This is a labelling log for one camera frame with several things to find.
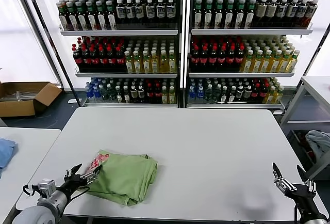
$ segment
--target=table leg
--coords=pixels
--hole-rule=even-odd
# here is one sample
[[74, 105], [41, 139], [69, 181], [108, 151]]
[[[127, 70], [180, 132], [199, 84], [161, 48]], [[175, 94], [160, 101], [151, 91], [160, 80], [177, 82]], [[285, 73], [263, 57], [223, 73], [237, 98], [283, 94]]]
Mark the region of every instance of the table leg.
[[299, 88], [299, 90], [297, 91], [297, 93], [294, 95], [291, 103], [289, 104], [289, 108], [285, 111], [285, 114], [283, 115], [281, 121], [280, 121], [280, 126], [283, 127], [285, 124], [288, 123], [288, 121], [290, 120], [290, 117], [292, 116], [292, 114], [294, 113], [294, 111], [297, 108], [297, 103], [299, 102], [299, 100], [305, 95], [306, 93], [306, 89], [304, 87], [304, 84], [302, 84]]

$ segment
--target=blue cloth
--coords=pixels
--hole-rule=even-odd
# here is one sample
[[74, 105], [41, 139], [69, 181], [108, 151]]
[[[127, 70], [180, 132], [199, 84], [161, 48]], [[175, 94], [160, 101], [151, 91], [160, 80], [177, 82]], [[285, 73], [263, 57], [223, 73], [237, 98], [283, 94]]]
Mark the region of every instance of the blue cloth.
[[4, 169], [13, 156], [15, 142], [0, 138], [0, 178], [1, 171]]

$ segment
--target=floor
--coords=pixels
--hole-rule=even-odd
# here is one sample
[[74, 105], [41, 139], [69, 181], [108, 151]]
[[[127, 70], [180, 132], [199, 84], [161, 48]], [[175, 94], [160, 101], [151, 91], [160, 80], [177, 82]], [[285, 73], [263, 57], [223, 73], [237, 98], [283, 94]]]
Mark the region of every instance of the floor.
[[[79, 97], [84, 97], [84, 93], [78, 94]], [[41, 115], [25, 118], [3, 118], [3, 121], [9, 127], [34, 127], [34, 128], [49, 128], [62, 130], [71, 117], [74, 110], [78, 107], [77, 104], [68, 104], [68, 100], [73, 99], [71, 93], [62, 93], [54, 103]], [[326, 113], [313, 97], [307, 95], [298, 105], [297, 111], [292, 116], [291, 120], [322, 120], [323, 123], [303, 124], [289, 123], [283, 128], [283, 132], [288, 134], [290, 130], [323, 130], [330, 133], [330, 115]], [[318, 193], [330, 213], [330, 183], [329, 181], [317, 181]], [[107, 220], [98, 219], [93, 223], [107, 223]], [[61, 224], [87, 223], [86, 218], [66, 217], [61, 221]]]

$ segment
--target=metal shelf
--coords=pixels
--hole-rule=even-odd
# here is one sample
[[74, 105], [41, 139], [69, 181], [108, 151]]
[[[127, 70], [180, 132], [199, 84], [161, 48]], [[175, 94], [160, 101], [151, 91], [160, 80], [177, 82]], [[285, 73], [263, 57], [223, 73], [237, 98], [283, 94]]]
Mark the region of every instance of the metal shelf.
[[177, 78], [176, 73], [80, 73], [76, 72], [78, 78]]
[[192, 35], [309, 35], [312, 23], [307, 29], [192, 29]]
[[61, 31], [67, 36], [173, 36], [177, 29], [137, 29], [137, 30], [77, 30]]
[[190, 78], [255, 78], [255, 77], [292, 77], [292, 73], [189, 73]]

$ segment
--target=robotic arm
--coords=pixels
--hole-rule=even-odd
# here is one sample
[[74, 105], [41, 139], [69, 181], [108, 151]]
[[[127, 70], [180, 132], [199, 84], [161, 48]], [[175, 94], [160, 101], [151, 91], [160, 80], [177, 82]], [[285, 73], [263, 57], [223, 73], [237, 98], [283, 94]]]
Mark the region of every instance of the robotic arm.
[[[81, 164], [67, 171], [64, 183], [60, 187], [55, 186], [54, 180], [43, 180], [38, 185], [25, 185], [23, 192], [33, 196], [35, 192], [40, 194], [37, 206], [28, 207], [15, 217], [13, 224], [57, 224], [60, 222], [65, 207], [75, 198], [89, 190], [87, 186], [97, 178], [101, 166], [84, 175], [76, 174]], [[82, 193], [71, 198], [76, 190], [85, 189]]]

